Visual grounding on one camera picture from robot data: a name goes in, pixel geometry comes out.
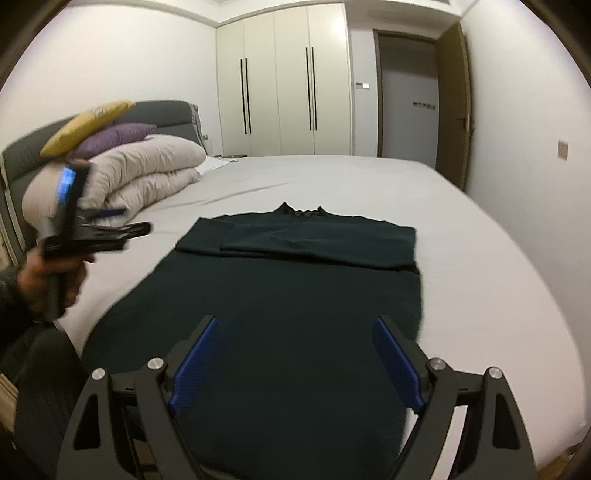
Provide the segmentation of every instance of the wooden door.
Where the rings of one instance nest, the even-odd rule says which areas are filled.
[[[273,13],[243,20],[250,155],[280,155]]]
[[[306,7],[275,15],[281,154],[313,155],[311,50]]]
[[[217,93],[224,155],[249,154],[244,87],[244,26],[217,29]]]
[[[343,4],[310,5],[314,152],[351,154],[351,81]]]
[[[472,128],[466,39],[460,23],[436,42],[439,77],[439,140],[436,170],[464,190]]]

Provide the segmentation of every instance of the white wardrobe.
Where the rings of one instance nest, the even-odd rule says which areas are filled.
[[[343,4],[309,5],[217,29],[224,155],[350,155]]]

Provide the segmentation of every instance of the wall socket panel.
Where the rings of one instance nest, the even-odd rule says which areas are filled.
[[[562,158],[563,160],[568,160],[569,158],[569,143],[563,140],[558,141],[558,157]]]

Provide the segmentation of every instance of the human hand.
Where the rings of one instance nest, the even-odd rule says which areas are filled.
[[[68,274],[64,307],[71,307],[76,302],[80,287],[86,278],[85,262],[94,262],[94,255],[44,259],[38,248],[27,254],[27,262],[17,276],[17,286],[28,308],[35,314],[41,314],[46,304],[47,276],[55,273]]]

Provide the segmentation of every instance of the blue screen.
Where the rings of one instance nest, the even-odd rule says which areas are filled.
[[[57,203],[64,203],[67,199],[68,192],[72,188],[76,172],[71,168],[64,168],[61,174],[60,184],[57,186]]]

